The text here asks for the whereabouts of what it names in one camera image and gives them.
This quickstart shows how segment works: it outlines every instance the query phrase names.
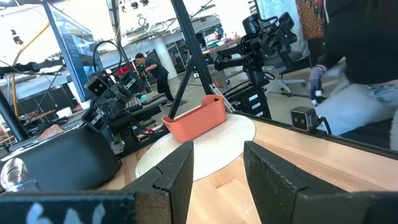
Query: black pole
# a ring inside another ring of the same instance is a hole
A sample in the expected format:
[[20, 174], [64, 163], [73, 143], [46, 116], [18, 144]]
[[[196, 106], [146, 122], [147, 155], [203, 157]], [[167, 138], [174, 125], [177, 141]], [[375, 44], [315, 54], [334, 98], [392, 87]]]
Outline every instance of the black pole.
[[11, 106], [2, 91], [0, 91], [0, 114], [6, 121], [17, 141], [23, 141], [29, 137], [17, 116], [12, 111]]
[[205, 93], [207, 95], [213, 94], [210, 88], [210, 84], [212, 84], [213, 81], [211, 80], [209, 69], [205, 63], [205, 58], [200, 50], [199, 41], [195, 35], [195, 31], [193, 30], [187, 8], [185, 7], [183, 0], [171, 0], [171, 2], [192, 57], [195, 60], [199, 78], [203, 88], [205, 89]]
[[180, 106], [182, 95], [184, 94], [185, 87], [187, 87], [187, 84], [188, 84], [189, 78], [190, 78], [190, 76], [192, 74], [194, 65], [195, 65], [195, 62], [194, 62], [193, 58], [191, 58], [189, 60], [189, 62], [188, 62], [184, 78], [182, 79], [180, 87], [178, 88], [177, 95], [175, 96], [173, 107], [170, 110], [170, 113], [169, 113], [169, 118], [170, 119], [174, 119], [175, 114], [177, 113], [177, 109]]

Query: white sticker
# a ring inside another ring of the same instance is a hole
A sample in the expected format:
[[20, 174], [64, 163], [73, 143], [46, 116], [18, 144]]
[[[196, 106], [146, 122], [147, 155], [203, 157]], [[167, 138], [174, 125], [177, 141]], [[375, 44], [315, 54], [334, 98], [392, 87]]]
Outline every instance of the white sticker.
[[255, 100], [255, 99], [257, 99], [258, 97], [259, 97], [259, 95], [256, 94], [256, 95], [250, 97], [250, 98], [249, 98], [249, 101]]
[[254, 109], [256, 109], [256, 108], [259, 107], [259, 106], [261, 106], [261, 103], [256, 103], [256, 104], [253, 105], [251, 108], [254, 110]]
[[256, 114], [256, 116], [262, 116], [263, 114], [264, 114], [263, 112], [260, 112], [260, 113]]

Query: computer screen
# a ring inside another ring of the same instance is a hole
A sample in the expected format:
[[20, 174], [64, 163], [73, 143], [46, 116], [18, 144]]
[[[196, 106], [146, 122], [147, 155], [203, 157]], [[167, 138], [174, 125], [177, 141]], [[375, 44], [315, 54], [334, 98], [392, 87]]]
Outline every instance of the computer screen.
[[[90, 94], [84, 85], [87, 76], [94, 72], [93, 50], [95, 42], [91, 32], [72, 18], [58, 10], [50, 3], [44, 2], [44, 9], [51, 27], [61, 48], [65, 63], [74, 82], [81, 101], [88, 100]], [[97, 54], [96, 66], [103, 69], [100, 56]]]

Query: person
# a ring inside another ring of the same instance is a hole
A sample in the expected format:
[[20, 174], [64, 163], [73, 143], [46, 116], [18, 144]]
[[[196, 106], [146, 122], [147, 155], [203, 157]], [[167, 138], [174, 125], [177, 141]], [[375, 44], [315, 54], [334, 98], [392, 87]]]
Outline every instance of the person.
[[[398, 1], [324, 0], [325, 55], [310, 74], [310, 96], [332, 134], [393, 118], [390, 148], [398, 151]], [[323, 74], [346, 58], [351, 85], [322, 102]]]
[[169, 72], [159, 62], [150, 58], [145, 58], [144, 55], [138, 53], [136, 55], [136, 62], [145, 65], [145, 72], [150, 72], [157, 80], [157, 91], [164, 93], [168, 99], [167, 105], [171, 105], [174, 102], [173, 95], [170, 91], [169, 84], [167, 83], [167, 76]]

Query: desk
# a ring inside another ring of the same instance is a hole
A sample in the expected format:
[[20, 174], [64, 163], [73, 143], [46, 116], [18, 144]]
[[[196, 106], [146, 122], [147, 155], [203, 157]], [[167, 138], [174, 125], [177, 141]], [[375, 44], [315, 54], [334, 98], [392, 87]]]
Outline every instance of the desk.
[[[398, 190], [398, 161], [271, 124], [254, 123], [254, 142], [329, 183], [350, 192]], [[121, 189], [135, 180], [137, 163], [149, 147], [125, 157], [115, 179], [102, 189]], [[193, 183], [187, 223], [260, 223], [243, 156]]]

